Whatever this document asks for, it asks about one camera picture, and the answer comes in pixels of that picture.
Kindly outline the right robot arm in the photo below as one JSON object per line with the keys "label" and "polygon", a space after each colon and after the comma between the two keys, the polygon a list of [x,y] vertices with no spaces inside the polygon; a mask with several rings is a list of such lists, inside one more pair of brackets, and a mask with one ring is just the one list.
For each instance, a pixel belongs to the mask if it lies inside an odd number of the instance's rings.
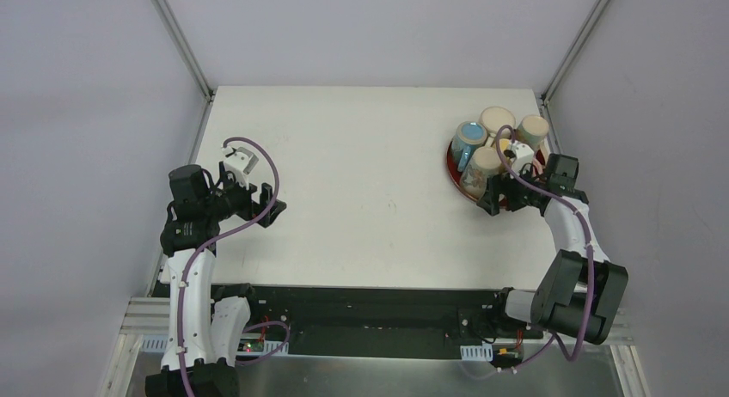
{"label": "right robot arm", "polygon": [[543,173],[524,168],[487,181],[477,204],[490,216],[535,207],[547,223],[556,255],[535,291],[504,288],[487,316],[493,333],[507,337],[522,325],[535,325],[600,345],[609,336],[628,284],[625,267],[612,263],[589,219],[589,199],[576,187],[579,161],[552,154]]}

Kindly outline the cream floral mug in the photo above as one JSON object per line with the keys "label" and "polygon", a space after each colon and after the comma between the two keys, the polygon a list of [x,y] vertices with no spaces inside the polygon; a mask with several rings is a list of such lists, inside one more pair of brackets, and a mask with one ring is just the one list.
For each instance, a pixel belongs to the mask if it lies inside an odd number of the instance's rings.
{"label": "cream floral mug", "polygon": [[487,180],[505,171],[498,151],[492,147],[478,148],[463,170],[459,185],[473,199],[479,199],[485,192]]}

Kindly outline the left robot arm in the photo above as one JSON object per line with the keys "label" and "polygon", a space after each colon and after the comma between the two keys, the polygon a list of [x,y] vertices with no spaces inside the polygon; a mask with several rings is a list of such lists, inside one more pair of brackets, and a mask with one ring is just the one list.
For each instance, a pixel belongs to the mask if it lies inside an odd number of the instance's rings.
{"label": "left robot arm", "polygon": [[243,225],[270,226],[285,210],[279,186],[242,185],[243,174],[224,165],[219,179],[200,165],[168,174],[172,201],[160,235],[169,272],[169,323],[159,373],[147,376],[148,396],[237,396],[236,352],[243,332],[262,320],[262,309],[249,301],[249,284],[212,290],[217,243],[225,237],[220,223],[233,216]]}

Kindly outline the pink mug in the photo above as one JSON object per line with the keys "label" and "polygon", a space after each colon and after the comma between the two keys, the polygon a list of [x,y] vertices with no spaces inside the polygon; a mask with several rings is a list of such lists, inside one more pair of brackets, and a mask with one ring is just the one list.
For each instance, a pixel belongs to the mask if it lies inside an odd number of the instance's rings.
{"label": "pink mug", "polygon": [[544,165],[536,158],[532,159],[532,162],[530,163],[531,169],[530,169],[530,177],[534,181],[544,182],[545,181],[545,173],[544,173]]}

